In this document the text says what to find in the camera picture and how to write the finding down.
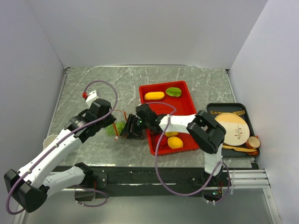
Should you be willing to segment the clear zip bag orange zipper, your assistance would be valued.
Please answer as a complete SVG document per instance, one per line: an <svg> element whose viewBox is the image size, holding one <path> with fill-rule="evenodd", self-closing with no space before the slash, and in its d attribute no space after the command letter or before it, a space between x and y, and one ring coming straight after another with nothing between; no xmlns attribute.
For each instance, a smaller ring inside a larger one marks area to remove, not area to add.
<svg viewBox="0 0 299 224"><path fill-rule="evenodd" d="M127 117L127 113L125 111L122 110L118 110L116 109L115 111L117 112L122 112L123 113L123 117L124 120L121 121L115 121L113 124L107 126L105 128L106 134L110 137L114 137L114 140L118 140L120 138L120 133L123 130L123 128L125 127L125 124L128 120Z"/></svg>

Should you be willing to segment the green lettuce toy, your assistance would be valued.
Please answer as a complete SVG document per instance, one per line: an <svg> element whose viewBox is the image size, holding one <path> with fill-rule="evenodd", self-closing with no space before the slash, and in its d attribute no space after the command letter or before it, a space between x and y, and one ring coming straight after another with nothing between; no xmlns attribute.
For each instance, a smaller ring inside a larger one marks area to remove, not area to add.
<svg viewBox="0 0 299 224"><path fill-rule="evenodd" d="M108 136L120 136L120 133L122 129L124 128L125 123L124 122L116 122L113 123L112 125L109 125L108 127L105 128L106 133Z"/></svg>

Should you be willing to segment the yellow lemon toy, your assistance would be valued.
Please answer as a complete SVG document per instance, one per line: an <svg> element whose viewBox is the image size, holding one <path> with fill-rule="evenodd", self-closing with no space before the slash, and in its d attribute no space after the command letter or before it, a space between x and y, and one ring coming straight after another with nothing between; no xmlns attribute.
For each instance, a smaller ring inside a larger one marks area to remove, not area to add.
<svg viewBox="0 0 299 224"><path fill-rule="evenodd" d="M167 140L167 144L171 149L178 149L184 146L183 141L176 136L169 137Z"/></svg>

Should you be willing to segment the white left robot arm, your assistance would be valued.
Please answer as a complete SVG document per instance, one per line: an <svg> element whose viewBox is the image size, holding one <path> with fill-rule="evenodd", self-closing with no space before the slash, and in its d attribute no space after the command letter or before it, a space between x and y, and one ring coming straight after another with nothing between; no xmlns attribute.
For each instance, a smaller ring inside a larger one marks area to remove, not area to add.
<svg viewBox="0 0 299 224"><path fill-rule="evenodd" d="M80 147L102 128L114 123L114 105L104 99L94 100L88 109L70 118L56 139L36 158L19 170L4 175L8 197L23 210L31 213L40 208L48 197L68 187L76 186L96 191L100 176L84 163L51 175L51 171L73 150Z"/></svg>

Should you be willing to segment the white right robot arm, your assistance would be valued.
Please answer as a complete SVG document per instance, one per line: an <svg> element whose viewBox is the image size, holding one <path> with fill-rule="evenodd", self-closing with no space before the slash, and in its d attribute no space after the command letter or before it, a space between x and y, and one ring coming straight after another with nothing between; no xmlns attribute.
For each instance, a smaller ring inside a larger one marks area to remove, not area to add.
<svg viewBox="0 0 299 224"><path fill-rule="evenodd" d="M140 104L136 114L129 114L128 120L120 133L127 139L139 139L145 129L154 134L178 132L189 134L204 152L205 182L215 186L221 180L221 149L226 130L207 112L200 110L191 115L175 115L176 108L170 114L156 114L149 103Z"/></svg>

